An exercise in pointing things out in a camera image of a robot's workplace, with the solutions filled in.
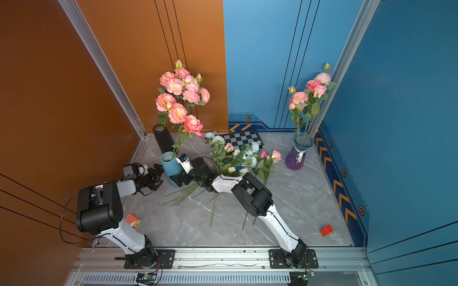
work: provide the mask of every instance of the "yellow chevron stripe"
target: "yellow chevron stripe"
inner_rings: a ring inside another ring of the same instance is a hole
[[[342,207],[342,199],[346,200],[347,202],[350,202],[346,196],[344,196],[343,194],[339,194],[339,206],[340,207]]]
[[[356,218],[356,215],[352,213],[350,210],[345,209],[345,222],[348,224],[348,215],[351,215],[354,219],[358,220]]]
[[[326,170],[326,161],[332,162],[331,158],[324,157],[324,169]]]
[[[248,124],[247,126],[245,126],[244,128],[242,128],[242,131],[245,131],[247,130],[250,126],[252,126],[253,124]]]
[[[235,132],[235,128],[239,127],[240,124],[234,125],[231,129],[229,129],[230,132]]]
[[[327,149],[325,147],[320,147],[320,158],[323,158],[323,151],[327,152]]]
[[[334,193],[336,193],[336,185],[337,186],[341,186],[342,188],[344,187],[344,186],[342,186],[342,184],[340,182],[334,180]]]

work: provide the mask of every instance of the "black vase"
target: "black vase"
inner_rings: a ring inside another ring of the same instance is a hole
[[[162,129],[161,125],[156,125],[153,127],[153,133],[162,154],[168,151],[173,151],[172,145],[175,144],[175,142],[173,141],[172,135],[170,135],[167,127]]]

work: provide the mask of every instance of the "gray marble surface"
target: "gray marble surface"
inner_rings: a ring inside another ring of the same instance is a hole
[[[305,157],[304,167],[299,171],[289,170],[284,159],[293,146],[292,133],[260,133],[264,150],[277,150],[282,160],[271,170],[267,187],[281,217],[290,229],[309,246],[348,246],[352,239],[342,217],[333,191],[326,181],[315,149],[311,148]],[[203,137],[188,138],[179,153],[190,158],[209,156],[210,145]],[[150,140],[142,164],[160,164],[161,152],[154,138]],[[179,206],[161,204],[175,195],[163,197],[178,190],[170,186],[163,174],[164,183],[158,191],[148,196],[131,195],[124,202],[124,214],[130,212],[141,219],[138,232],[147,235],[155,246],[213,246],[213,245],[278,245],[274,235],[261,221],[248,216],[243,206],[232,194],[221,194],[216,201],[213,226],[210,218],[214,193],[204,192],[196,198],[188,197]],[[193,195],[202,190],[198,188]],[[323,237],[320,229],[331,225],[334,232]]]

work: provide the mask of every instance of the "red block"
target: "red block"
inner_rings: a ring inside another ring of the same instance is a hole
[[[322,236],[325,237],[326,235],[332,233],[333,231],[334,231],[333,228],[330,225],[327,225],[323,227],[323,229],[320,230],[320,233]]]

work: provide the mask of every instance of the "checkered board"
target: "checkered board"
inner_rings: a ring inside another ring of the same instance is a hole
[[[261,140],[258,132],[254,129],[222,134],[221,136],[224,138],[226,143],[231,143],[235,149],[240,149],[240,146],[243,144],[248,147],[248,145],[252,142]]]

